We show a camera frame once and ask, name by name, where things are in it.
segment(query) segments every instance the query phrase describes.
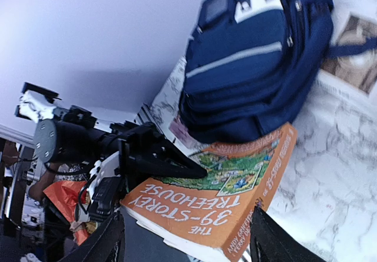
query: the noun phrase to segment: orange book cover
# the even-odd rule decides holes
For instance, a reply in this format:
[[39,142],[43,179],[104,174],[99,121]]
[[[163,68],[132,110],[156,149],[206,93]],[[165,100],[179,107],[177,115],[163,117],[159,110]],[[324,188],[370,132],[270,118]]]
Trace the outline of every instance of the orange book cover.
[[297,131],[286,124],[250,143],[215,143],[191,156],[208,171],[206,178],[149,178],[121,203],[138,220],[238,261],[250,241],[252,210],[267,210],[296,139]]

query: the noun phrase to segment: backpack strap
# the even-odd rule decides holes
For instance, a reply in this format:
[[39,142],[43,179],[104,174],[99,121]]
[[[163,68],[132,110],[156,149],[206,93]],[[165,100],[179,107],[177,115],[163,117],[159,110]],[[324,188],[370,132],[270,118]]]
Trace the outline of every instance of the backpack strap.
[[377,49],[377,37],[367,38],[361,45],[337,45],[332,46],[326,53],[326,57],[334,59],[337,57],[353,56],[367,50]]

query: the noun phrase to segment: cable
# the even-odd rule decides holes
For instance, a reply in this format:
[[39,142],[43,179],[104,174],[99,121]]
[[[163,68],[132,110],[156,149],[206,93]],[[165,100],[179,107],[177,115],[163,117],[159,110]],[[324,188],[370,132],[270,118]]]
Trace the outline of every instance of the cable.
[[81,175],[81,174],[86,174],[88,172],[90,172],[90,170],[93,169],[94,167],[94,161],[92,162],[89,162],[85,168],[79,170],[79,171],[74,171],[74,172],[59,172],[59,171],[54,171],[53,169],[51,169],[50,167],[47,167],[46,166],[46,170],[55,174],[55,175]]
[[23,158],[19,158],[17,156],[17,161],[15,161],[12,165],[10,166],[7,166],[8,169],[10,169],[13,173],[13,176],[15,174],[15,171],[14,171],[14,165],[18,164],[18,163],[21,163],[21,162],[33,162],[35,160],[37,160],[38,158],[34,158],[34,159],[23,159]]

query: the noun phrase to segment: orange plastic bag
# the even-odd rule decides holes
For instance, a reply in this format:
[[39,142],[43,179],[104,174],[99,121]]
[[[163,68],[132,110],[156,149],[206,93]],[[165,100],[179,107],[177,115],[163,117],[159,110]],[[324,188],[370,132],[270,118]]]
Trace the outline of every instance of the orange plastic bag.
[[[58,181],[51,184],[43,192],[61,212],[61,214],[73,223],[75,221],[75,208],[78,203],[78,194],[85,181]],[[85,202],[86,192],[82,195],[81,202]],[[74,233],[77,244],[81,245],[88,237],[89,233],[84,228],[79,228]]]

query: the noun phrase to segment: white patch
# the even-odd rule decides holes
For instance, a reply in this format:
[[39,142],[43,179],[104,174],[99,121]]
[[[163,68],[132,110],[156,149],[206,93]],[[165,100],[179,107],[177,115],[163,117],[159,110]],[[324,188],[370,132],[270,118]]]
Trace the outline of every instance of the white patch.
[[269,10],[282,10],[283,5],[280,0],[250,0],[251,5],[248,4],[248,8],[245,8],[245,2],[238,2],[236,5],[236,12],[234,19],[239,24],[245,19],[249,19],[260,13]]

